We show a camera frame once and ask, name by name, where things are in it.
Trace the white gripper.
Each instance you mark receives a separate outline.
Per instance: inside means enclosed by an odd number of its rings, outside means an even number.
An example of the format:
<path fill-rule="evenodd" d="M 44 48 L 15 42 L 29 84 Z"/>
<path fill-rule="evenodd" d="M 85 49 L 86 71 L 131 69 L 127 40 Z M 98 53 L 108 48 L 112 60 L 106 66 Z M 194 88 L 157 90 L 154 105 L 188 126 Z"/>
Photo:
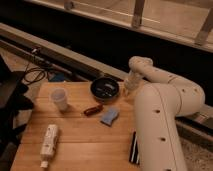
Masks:
<path fill-rule="evenodd" d="M 133 71 L 130 71 L 124 80 L 124 95 L 129 96 L 129 91 L 133 91 L 139 87 L 139 83 L 142 80 L 142 75 Z"/>

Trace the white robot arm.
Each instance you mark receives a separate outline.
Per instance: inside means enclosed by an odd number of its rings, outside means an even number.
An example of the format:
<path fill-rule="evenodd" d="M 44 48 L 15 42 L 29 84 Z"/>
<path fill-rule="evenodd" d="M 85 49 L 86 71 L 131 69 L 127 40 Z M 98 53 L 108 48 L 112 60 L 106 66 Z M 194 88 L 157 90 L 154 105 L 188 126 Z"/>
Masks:
<path fill-rule="evenodd" d="M 136 93 L 134 115 L 141 170 L 187 171 L 175 119 L 203 107 L 203 88 L 154 67 L 147 57 L 132 57 L 129 67 L 124 87 L 126 93 Z"/>

